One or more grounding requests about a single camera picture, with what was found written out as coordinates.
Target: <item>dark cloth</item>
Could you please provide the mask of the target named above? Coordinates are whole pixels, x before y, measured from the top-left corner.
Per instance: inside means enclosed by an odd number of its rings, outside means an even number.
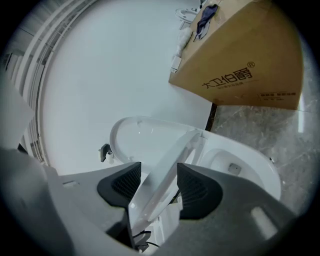
[[[196,33],[199,34],[202,28],[207,24],[208,21],[216,14],[218,10],[218,5],[209,5],[207,6],[203,12],[200,21],[197,23],[196,26]]]

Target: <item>white wall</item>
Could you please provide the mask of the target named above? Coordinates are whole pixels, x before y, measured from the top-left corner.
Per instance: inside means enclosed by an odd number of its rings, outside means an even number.
[[[113,124],[148,116],[204,129],[211,103],[168,84],[180,21],[190,0],[101,0],[56,53],[43,93],[42,135],[60,174],[106,168],[98,149]]]

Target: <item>toilet seat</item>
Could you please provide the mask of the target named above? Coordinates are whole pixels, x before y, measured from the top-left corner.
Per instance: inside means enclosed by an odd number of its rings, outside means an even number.
[[[197,13],[188,9],[176,9],[175,15],[184,22],[191,24],[197,16]]]
[[[279,200],[281,182],[273,163],[259,151],[192,126],[144,116],[126,117],[111,129],[111,150],[123,163],[141,162],[147,175],[129,204],[132,234],[144,230],[178,191],[177,163],[206,167],[256,183]]]

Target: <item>black cable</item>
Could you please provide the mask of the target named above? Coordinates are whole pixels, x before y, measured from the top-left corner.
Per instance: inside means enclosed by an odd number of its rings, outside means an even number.
[[[149,244],[149,245],[153,245],[153,246],[156,246],[156,247],[160,247],[159,245],[157,245],[157,244],[155,244],[155,243],[153,243],[153,242],[146,242],[147,244]]]

